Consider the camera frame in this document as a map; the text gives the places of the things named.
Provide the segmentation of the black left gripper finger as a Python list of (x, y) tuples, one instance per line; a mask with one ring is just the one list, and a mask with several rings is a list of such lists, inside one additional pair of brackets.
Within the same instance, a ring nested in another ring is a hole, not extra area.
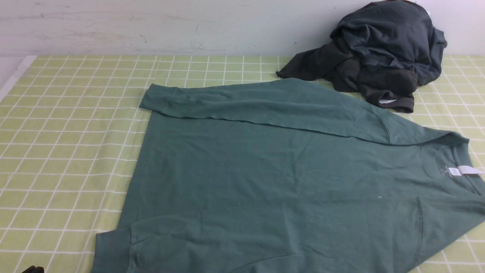
[(45, 273), (43, 267), (30, 266), (25, 269), (22, 273)]

